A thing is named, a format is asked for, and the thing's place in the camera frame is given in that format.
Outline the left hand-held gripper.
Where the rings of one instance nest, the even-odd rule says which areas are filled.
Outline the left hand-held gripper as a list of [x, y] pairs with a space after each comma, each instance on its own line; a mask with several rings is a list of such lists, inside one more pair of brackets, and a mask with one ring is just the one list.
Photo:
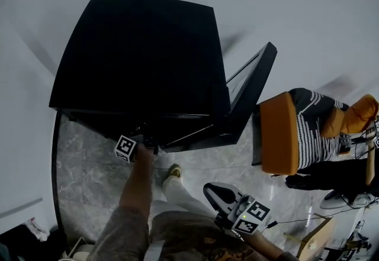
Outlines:
[[139, 144], [143, 144], [147, 149], [152, 149], [154, 155], [157, 155], [159, 151], [158, 141], [152, 135], [152, 130], [146, 123], [136, 126], [126, 136], [121, 135], [115, 146], [114, 153], [119, 159], [127, 163], [134, 163]]

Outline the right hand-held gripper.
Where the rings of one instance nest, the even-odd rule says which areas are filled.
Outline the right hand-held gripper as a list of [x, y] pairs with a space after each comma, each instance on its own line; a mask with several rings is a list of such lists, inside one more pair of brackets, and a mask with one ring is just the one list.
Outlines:
[[203, 193], [217, 212], [215, 224], [222, 230], [253, 235], [264, 229], [271, 209], [253, 196], [221, 182], [205, 184]]

